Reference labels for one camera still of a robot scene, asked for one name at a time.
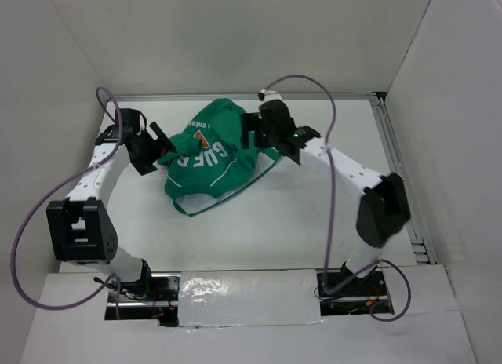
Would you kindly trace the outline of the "green jacket with white lettering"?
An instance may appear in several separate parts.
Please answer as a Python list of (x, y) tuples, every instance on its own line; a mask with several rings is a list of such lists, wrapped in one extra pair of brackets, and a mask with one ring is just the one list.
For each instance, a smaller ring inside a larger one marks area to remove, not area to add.
[(279, 162), (274, 149), (241, 145), (241, 116), (246, 111), (220, 98), (206, 105), (182, 133), (170, 138), (176, 152), (158, 160), (167, 168), (164, 186), (175, 209), (190, 217), (240, 194)]

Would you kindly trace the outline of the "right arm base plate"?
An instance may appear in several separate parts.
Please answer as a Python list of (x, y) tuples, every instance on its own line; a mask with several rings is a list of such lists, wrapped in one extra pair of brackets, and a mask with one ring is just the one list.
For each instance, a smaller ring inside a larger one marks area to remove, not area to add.
[(394, 313), (382, 271), (374, 271), (364, 280), (356, 279), (334, 295), (328, 295), (325, 292), (322, 272), (317, 271), (316, 275), (318, 285), (313, 294), (318, 299), (322, 317), (368, 315), (372, 306), (374, 306), (375, 315)]

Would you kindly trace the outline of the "silver tape patch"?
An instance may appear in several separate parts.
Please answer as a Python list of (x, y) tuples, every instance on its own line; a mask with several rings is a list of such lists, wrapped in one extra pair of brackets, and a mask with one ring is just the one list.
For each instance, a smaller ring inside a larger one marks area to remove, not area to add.
[(178, 292), (182, 327), (303, 326), (320, 323), (313, 269), (185, 271)]

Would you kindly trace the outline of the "aluminium frame rail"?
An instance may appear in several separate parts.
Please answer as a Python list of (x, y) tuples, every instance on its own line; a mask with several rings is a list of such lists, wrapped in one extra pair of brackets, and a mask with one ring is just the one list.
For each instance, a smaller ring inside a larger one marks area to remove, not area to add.
[[(398, 171), (397, 154), (376, 97), (319, 93), (287, 94), (297, 125), (329, 135), (333, 146), (364, 166)], [(154, 271), (334, 268), (358, 240), (358, 207), (336, 193), (332, 247), (327, 248), (330, 182), (283, 159), (242, 193), (196, 217), (179, 213), (165, 195), (166, 171), (139, 176), (123, 171), (107, 211), (119, 245), (144, 258)]]

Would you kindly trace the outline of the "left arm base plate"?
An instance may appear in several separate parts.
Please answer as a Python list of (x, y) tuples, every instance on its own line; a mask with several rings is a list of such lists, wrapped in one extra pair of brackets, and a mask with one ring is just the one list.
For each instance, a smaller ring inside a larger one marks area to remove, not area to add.
[(104, 319), (107, 321), (152, 320), (164, 327), (177, 327), (178, 301), (181, 273), (154, 273), (151, 288), (143, 296), (135, 296), (121, 286), (117, 298), (117, 287), (113, 282), (108, 286), (108, 296)]

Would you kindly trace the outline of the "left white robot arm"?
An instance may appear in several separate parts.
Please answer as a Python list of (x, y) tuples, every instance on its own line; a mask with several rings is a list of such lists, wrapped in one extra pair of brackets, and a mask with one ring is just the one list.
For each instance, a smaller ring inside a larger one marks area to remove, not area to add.
[(156, 171), (155, 163), (176, 148), (156, 122), (148, 123), (136, 109), (120, 110), (122, 124), (109, 125), (96, 139), (89, 171), (62, 200), (46, 207), (53, 251), (60, 262), (116, 275), (115, 290), (146, 300), (156, 283), (147, 261), (127, 253), (107, 204), (122, 172), (132, 166), (141, 176)]

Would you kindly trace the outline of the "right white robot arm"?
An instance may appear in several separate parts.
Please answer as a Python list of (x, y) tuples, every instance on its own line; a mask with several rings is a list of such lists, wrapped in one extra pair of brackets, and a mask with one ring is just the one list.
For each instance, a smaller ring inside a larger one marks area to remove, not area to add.
[(241, 117), (241, 145), (273, 148), (299, 166), (312, 169), (331, 181), (329, 228), (323, 266), (329, 266), (334, 233), (336, 188), (341, 186), (358, 204), (355, 223), (359, 240), (342, 265), (342, 281), (330, 287), (322, 273), (327, 295), (342, 289), (359, 295), (369, 286), (369, 274), (384, 262), (383, 249), (411, 218), (403, 179), (397, 173), (383, 175), (337, 150), (310, 126), (297, 126), (279, 93), (261, 92), (259, 110)]

